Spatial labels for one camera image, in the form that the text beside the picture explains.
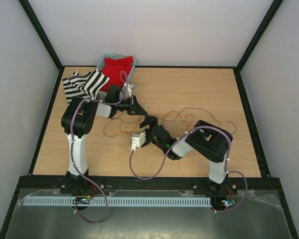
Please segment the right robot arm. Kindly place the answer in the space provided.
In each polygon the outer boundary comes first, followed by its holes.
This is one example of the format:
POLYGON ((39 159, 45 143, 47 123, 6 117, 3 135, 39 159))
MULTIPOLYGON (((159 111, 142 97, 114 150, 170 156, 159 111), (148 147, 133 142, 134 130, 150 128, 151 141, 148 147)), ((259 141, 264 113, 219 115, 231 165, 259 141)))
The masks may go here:
POLYGON ((148 129, 131 137, 132 152, 135 152, 137 147, 144 147, 152 143, 163 152, 164 158, 157 173, 150 177, 140 176, 140 179, 150 180, 156 177, 161 172, 167 158, 180 160, 187 153, 195 150, 209 161, 208 183, 204 188, 214 194, 225 189, 225 179, 228 175, 227 163, 233 140, 231 133, 199 120, 194 128, 185 132, 183 136, 173 138, 163 125, 158 124, 156 117, 146 115, 140 127, 147 125, 148 129))

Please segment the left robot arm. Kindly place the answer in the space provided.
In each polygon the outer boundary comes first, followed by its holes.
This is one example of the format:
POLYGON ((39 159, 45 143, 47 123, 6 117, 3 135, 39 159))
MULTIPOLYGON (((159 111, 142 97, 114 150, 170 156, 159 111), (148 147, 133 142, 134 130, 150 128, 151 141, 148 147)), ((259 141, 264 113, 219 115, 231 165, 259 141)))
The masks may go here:
POLYGON ((61 119, 70 154, 62 193, 86 193, 96 189, 86 178, 89 173, 86 160, 87 135, 92 129, 95 117, 112 118, 118 111, 143 116, 144 121, 140 123, 140 127, 150 123, 150 116, 140 106, 136 96, 127 98, 119 86, 112 85, 108 88, 104 103, 79 96, 71 100, 61 119))

